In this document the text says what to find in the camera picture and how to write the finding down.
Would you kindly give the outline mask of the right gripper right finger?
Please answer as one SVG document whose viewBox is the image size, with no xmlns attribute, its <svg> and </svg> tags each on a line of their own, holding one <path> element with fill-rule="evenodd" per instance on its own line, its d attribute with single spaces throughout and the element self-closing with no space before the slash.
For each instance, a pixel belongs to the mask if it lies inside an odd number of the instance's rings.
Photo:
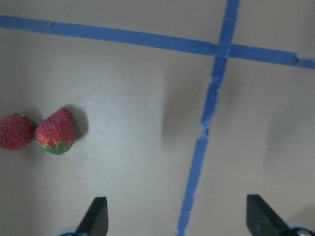
<svg viewBox="0 0 315 236">
<path fill-rule="evenodd" d="M 286 236 L 289 226 L 258 194 L 248 194 L 246 226 L 252 236 Z"/>
</svg>

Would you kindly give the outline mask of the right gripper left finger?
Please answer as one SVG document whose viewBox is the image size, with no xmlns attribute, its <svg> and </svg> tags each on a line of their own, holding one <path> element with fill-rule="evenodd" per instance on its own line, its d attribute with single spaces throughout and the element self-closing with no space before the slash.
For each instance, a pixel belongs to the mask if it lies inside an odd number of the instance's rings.
<svg viewBox="0 0 315 236">
<path fill-rule="evenodd" d="M 96 197 L 75 231 L 79 236 L 106 236 L 108 207 L 106 197 Z"/>
</svg>

